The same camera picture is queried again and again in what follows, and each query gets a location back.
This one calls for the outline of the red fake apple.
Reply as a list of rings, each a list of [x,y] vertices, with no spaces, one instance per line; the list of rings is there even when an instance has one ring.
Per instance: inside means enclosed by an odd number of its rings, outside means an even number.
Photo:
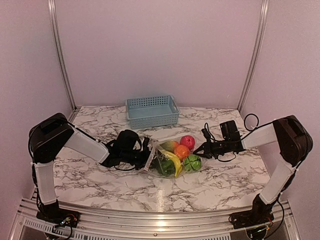
[[[181,137],[179,144],[187,147],[190,151],[192,151],[195,147],[196,140],[191,135],[185,135]]]

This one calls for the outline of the orange fake orange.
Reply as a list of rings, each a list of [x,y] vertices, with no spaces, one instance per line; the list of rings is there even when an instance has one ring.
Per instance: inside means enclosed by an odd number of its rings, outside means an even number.
[[[190,155],[190,150],[187,146],[180,144],[174,149],[174,154],[183,162]]]

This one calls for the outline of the green fake cabbage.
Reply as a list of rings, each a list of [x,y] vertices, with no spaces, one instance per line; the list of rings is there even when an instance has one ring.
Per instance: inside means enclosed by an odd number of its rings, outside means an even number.
[[[155,169],[161,176],[174,175],[176,172],[175,165],[170,159],[156,160]]]

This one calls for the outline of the yellow fake banana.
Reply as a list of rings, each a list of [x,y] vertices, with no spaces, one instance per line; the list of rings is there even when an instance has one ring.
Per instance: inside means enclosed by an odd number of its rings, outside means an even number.
[[[164,159],[173,161],[174,166],[175,166],[174,177],[178,178],[180,176],[180,174],[182,173],[182,170],[183,170],[183,167],[182,167],[180,159],[175,154],[173,154],[173,153],[171,153],[169,151],[166,151],[166,150],[158,150],[157,154],[158,154],[157,155],[157,159],[159,161],[162,161]]]

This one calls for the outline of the clear zip top bag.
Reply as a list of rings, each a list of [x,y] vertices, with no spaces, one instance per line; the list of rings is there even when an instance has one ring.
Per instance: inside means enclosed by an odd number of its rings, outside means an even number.
[[[142,171],[160,178],[178,178],[203,170],[207,161],[194,154],[196,143],[193,135],[153,142]]]

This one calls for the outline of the green orange fake mango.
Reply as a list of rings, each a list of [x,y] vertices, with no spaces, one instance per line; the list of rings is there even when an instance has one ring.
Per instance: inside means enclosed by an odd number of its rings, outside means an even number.
[[[179,146],[180,144],[175,141],[175,140],[168,140],[168,141],[165,141],[163,143],[160,144],[160,146],[168,151],[168,152],[171,152],[171,153],[174,153],[175,149]]]

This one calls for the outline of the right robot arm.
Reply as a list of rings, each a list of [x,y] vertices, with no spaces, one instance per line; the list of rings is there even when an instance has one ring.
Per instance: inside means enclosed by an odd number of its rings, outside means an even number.
[[[271,144],[277,145],[280,159],[268,183],[252,204],[254,208],[247,214],[252,224],[258,224],[267,216],[266,207],[274,205],[293,181],[299,166],[313,148],[313,139],[295,115],[258,125],[244,135],[240,134],[234,120],[225,121],[219,127],[221,140],[214,138],[207,126],[201,130],[205,142],[193,151],[195,155],[219,161],[228,153],[237,155]]]

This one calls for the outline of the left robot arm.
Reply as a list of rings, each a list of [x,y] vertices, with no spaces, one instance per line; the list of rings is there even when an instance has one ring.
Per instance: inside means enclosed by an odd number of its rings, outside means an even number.
[[[34,126],[28,135],[28,151],[39,212],[53,223],[63,219],[53,175],[54,160],[62,149],[78,152],[105,168],[116,168],[125,163],[140,170],[151,154],[149,142],[148,137],[141,140],[136,132],[126,129],[116,139],[104,143],[70,123],[62,113]]]

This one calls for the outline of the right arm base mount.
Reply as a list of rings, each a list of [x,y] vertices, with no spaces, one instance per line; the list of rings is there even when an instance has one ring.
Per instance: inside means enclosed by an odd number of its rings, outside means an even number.
[[[274,220],[272,208],[276,201],[265,204],[257,194],[252,202],[252,209],[234,212],[229,215],[228,221],[234,229],[252,227],[255,225],[271,222]]]

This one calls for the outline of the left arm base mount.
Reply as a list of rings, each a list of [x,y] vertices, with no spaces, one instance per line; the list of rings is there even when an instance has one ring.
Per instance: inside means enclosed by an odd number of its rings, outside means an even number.
[[[58,200],[44,205],[37,203],[38,212],[36,217],[40,220],[56,224],[57,226],[69,226],[76,228],[79,222],[80,213],[78,211],[60,208]]]

